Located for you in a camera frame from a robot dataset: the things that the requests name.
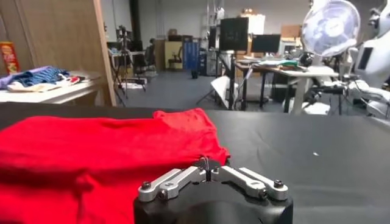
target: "red t-shirt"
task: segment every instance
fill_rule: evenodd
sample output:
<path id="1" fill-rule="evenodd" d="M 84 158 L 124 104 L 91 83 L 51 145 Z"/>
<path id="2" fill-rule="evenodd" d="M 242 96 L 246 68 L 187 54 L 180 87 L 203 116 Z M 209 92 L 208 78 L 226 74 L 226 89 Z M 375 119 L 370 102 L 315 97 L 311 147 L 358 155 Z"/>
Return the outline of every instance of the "red t-shirt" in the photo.
<path id="1" fill-rule="evenodd" d="M 203 110 L 153 119 L 30 117 L 0 132 L 0 222 L 133 223 L 144 181 L 229 157 Z"/>

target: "laboratory room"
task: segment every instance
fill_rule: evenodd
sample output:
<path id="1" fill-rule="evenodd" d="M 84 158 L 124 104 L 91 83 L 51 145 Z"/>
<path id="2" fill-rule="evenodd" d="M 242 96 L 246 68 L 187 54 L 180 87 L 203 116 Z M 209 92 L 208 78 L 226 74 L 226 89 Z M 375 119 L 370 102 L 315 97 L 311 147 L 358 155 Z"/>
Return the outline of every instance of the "laboratory room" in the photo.
<path id="1" fill-rule="evenodd" d="M 388 0 L 0 0 L 0 223 L 390 223 Z"/>

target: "silver metal bracket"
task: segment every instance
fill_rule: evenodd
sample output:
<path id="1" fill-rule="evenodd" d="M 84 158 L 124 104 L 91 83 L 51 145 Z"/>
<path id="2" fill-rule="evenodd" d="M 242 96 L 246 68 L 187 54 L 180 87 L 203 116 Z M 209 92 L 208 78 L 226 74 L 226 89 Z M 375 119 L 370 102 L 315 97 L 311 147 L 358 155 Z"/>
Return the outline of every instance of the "silver metal bracket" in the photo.
<path id="1" fill-rule="evenodd" d="M 231 181 L 243 188 L 248 196 L 262 199 L 267 196 L 266 186 L 264 183 L 249 178 L 229 166 L 222 166 L 218 170 L 213 170 L 211 173 L 212 179 L 221 182 Z"/>
<path id="2" fill-rule="evenodd" d="M 159 196 L 163 200 L 169 200 L 179 195 L 179 190 L 189 182 L 206 180 L 206 171 L 191 166 L 186 170 L 173 169 L 170 172 L 151 182 L 150 188 L 138 188 L 138 199 L 143 202 L 152 201 Z"/>
<path id="3" fill-rule="evenodd" d="M 211 171 L 211 180 L 218 182 L 229 181 L 242 188 L 248 196 L 274 200 L 287 199 L 288 188 L 281 181 L 272 181 L 247 168 L 239 171 L 229 166 L 222 166 Z M 206 170 L 191 166 L 186 170 L 173 169 L 153 182 L 145 182 L 138 188 L 138 199 L 149 202 L 159 197 L 169 200 L 179 196 L 179 190 L 190 182 L 206 181 Z"/>
<path id="4" fill-rule="evenodd" d="M 272 181 L 247 168 L 239 168 L 239 170 L 244 172 L 249 177 L 264 183 L 267 187 L 268 196 L 271 198 L 279 201 L 284 201 L 287 199 L 288 187 L 281 181 Z"/>

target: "office chair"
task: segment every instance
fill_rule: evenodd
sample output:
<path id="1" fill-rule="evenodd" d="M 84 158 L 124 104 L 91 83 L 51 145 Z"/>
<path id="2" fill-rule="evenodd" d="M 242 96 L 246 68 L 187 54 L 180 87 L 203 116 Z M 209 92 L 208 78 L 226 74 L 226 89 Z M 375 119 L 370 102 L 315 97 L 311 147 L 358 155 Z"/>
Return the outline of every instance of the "office chair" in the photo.
<path id="1" fill-rule="evenodd" d="M 183 62 L 183 61 L 182 61 L 182 57 L 181 57 L 182 49 L 183 49 L 183 47 L 181 46 L 181 47 L 179 48 L 179 51 L 178 51 L 177 55 L 176 55 L 176 54 L 173 54 L 173 58 L 168 59 L 169 68 L 170 68 L 170 69 L 174 69 L 174 68 L 175 68 L 174 65 L 175 65 L 176 63 L 182 63 L 182 62 Z"/>

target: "cardboard box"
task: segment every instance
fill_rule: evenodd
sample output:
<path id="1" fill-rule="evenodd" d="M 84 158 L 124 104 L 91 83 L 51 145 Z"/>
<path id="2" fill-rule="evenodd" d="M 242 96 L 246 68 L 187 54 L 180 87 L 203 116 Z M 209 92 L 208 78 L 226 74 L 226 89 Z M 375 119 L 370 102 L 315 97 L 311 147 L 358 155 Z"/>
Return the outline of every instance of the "cardboard box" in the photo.
<path id="1" fill-rule="evenodd" d="M 295 42 L 295 46 L 302 46 L 300 37 L 282 37 L 281 40 L 286 42 Z"/>
<path id="2" fill-rule="evenodd" d="M 301 25 L 282 26 L 282 37 L 300 37 Z"/>
<path id="3" fill-rule="evenodd" d="M 176 36 L 176 35 L 177 35 L 177 29 L 168 30 L 168 36 Z"/>

